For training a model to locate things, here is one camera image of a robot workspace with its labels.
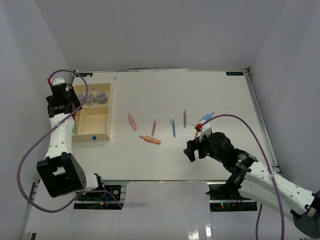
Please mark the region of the green highlighter pen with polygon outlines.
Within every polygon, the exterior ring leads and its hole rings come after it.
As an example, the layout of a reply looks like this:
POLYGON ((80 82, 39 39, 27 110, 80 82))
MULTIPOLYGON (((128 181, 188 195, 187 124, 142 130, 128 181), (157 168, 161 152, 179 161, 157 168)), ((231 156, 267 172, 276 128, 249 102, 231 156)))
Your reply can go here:
POLYGON ((77 127, 76 124, 74 123, 73 128, 72 128, 72 132, 73 135, 75 135, 77 133, 77 127))

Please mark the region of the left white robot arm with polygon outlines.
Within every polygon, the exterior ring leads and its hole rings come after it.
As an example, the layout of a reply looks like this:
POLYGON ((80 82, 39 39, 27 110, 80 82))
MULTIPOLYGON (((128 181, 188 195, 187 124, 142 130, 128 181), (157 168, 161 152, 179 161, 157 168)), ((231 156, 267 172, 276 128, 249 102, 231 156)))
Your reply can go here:
POLYGON ((105 196, 106 187, 98 174, 86 174, 72 154, 72 130, 75 125, 73 111, 80 101, 74 89, 62 78, 50 86, 52 95, 46 97, 52 132, 49 147, 36 169, 52 198, 72 192, 88 191, 99 200, 105 196))

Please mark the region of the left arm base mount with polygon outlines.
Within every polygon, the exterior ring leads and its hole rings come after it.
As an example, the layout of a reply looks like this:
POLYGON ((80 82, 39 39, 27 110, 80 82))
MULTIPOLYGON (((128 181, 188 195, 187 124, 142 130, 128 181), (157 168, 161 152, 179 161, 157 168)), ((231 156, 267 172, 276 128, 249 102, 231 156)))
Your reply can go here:
POLYGON ((126 199, 127 183, 105 181, 99 192, 79 194, 74 201, 75 210, 121 210, 126 199))

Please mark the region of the orange highlighter pen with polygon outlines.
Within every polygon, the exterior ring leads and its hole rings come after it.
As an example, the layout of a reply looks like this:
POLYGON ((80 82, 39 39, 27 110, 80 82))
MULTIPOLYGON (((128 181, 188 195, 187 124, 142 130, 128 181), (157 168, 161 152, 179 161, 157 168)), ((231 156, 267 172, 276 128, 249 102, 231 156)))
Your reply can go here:
POLYGON ((153 144, 156 144, 156 145, 160 145, 161 144, 161 141, 159 139, 156 139, 156 138, 154 138, 152 136, 140 135, 139 137, 142 138, 143 140, 145 140, 146 142, 149 142, 149 143, 153 143, 153 144))

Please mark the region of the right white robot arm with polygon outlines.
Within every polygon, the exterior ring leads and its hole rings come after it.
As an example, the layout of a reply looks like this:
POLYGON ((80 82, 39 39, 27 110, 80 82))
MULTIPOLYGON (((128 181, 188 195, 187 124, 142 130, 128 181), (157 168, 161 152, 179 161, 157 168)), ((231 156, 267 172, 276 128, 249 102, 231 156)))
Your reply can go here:
POLYGON ((231 174, 224 185, 209 191, 215 199, 240 197, 263 204, 294 223, 303 234, 320 237, 320 193, 299 187, 267 167, 250 153, 235 148, 221 132, 201 135, 183 151, 191 162, 210 157, 231 174))

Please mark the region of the clear round container purple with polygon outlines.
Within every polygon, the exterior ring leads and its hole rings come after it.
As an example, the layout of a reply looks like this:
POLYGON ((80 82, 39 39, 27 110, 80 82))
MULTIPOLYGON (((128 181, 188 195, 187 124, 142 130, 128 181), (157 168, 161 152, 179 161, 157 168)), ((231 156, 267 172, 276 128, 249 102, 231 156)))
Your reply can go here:
POLYGON ((95 95, 98 104, 103 105, 108 102, 108 97, 105 91, 97 92, 95 95))

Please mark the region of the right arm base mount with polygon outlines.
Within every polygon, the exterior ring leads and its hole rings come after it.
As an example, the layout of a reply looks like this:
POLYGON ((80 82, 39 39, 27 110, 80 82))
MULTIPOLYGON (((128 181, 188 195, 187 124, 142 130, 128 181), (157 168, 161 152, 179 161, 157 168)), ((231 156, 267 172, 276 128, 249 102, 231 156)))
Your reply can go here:
POLYGON ((231 175, 226 181, 208 182, 206 194, 212 213, 254 212, 258 210, 257 202, 240 195, 240 177, 231 175))

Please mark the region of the blue highlighter pen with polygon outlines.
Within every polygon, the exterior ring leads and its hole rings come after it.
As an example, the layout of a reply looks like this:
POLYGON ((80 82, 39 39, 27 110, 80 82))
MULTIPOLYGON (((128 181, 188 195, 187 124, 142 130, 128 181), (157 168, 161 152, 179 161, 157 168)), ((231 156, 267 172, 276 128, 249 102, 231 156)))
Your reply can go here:
POLYGON ((212 118, 212 116, 213 116, 214 114, 215 114, 214 112, 211 112, 211 113, 206 114, 205 116, 203 116, 203 117, 198 121, 198 123, 202 123, 202 122, 205 122, 205 121, 209 120, 210 118, 212 118))

